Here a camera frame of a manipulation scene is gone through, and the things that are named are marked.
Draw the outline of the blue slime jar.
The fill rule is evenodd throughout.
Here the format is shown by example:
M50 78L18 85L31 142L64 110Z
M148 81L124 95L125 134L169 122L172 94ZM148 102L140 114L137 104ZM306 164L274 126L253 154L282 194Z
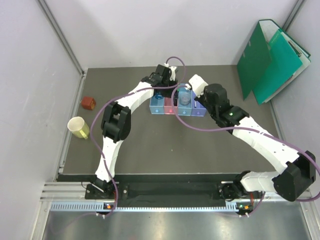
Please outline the blue slime jar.
M155 95L154 95L154 98L157 99L157 100L161 100L164 98L164 96L162 94L160 94L159 92L157 92Z

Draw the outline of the clear staples box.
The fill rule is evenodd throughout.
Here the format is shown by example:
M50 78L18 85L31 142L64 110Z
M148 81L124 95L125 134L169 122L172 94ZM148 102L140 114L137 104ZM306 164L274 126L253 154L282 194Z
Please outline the clear staples box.
M178 101L182 106L187 106L191 103L191 93L189 91L180 90L178 93Z

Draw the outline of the light blue bin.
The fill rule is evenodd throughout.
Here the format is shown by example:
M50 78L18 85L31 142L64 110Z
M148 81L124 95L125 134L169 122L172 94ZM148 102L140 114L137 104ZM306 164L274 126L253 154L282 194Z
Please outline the light blue bin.
M192 113L192 92L185 88L182 84L179 85L178 93L178 115L190 116Z
M163 99L155 99L154 96L150 99L149 102L149 109L151 114L153 115L164 115L164 101L165 98Z

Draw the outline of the purple plastic bin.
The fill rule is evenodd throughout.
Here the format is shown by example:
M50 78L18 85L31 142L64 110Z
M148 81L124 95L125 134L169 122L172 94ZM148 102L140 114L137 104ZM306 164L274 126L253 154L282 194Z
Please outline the purple plastic bin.
M195 100L196 94L192 91L192 98L191 98L191 116L192 117L204 117L207 109L201 105L198 101Z

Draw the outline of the brown box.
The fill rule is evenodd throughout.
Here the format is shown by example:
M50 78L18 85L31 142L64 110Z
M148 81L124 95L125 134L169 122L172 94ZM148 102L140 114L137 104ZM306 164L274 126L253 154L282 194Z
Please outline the brown box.
M80 104L85 110L92 111L96 106L96 101L93 97L84 96Z

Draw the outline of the green cap highlighter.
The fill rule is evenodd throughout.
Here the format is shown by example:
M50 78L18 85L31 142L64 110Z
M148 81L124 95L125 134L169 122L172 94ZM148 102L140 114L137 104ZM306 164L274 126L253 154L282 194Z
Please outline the green cap highlighter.
M178 98L176 98L176 97L173 98L173 106L174 107L178 106Z

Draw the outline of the pink plastic bin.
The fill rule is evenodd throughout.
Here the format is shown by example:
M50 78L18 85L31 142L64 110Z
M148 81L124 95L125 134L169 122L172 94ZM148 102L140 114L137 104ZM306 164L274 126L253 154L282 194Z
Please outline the pink plastic bin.
M174 115L174 109L176 111L178 111L178 106L176 106L176 107L172 106L171 98L169 98L169 97L165 97L164 98L163 108L164 108L164 114L165 115Z

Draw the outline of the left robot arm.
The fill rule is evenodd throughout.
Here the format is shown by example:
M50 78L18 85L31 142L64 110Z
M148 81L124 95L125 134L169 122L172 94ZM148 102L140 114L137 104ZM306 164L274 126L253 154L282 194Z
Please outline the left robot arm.
M145 76L129 93L109 100L98 112L103 114L101 120L102 146L90 136L100 153L100 161L95 172L96 192L102 198L116 197L118 188L114 180L115 165L119 150L131 131L132 113L145 101L159 92L162 96L171 94L178 85L177 67L168 63L159 64L156 70Z

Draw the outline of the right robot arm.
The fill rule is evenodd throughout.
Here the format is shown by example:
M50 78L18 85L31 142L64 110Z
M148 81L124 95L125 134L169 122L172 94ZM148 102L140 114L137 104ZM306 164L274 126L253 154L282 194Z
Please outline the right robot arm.
M245 198L251 192L263 191L277 193L290 202L300 200L316 180L319 167L315 156L280 141L241 107L230 104L222 85L204 83L195 94L221 129L248 144L274 167L270 172L248 170L239 174L233 182L234 194Z

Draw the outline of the yellow white mug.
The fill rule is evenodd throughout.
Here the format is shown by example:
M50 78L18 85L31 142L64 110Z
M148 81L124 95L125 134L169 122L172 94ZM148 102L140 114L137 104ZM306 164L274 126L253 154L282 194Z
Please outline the yellow white mug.
M90 128L85 120L80 116L71 118L67 123L68 130L77 138L88 139Z

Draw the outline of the teal folder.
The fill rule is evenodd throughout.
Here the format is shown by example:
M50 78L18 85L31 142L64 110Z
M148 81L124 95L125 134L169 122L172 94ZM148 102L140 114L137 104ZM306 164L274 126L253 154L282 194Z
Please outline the teal folder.
M267 102L303 65L281 31L277 30L275 32L269 41L269 47L271 63L253 89L259 105Z

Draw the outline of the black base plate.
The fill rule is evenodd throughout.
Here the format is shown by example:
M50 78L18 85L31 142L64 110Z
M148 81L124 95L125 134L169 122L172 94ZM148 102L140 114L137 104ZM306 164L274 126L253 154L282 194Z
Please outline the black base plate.
M92 185L95 174L59 174L57 181L87 182L85 199L117 200L119 207L209 206L216 202L246 198L240 175L228 173L117 174L116 197L106 198Z

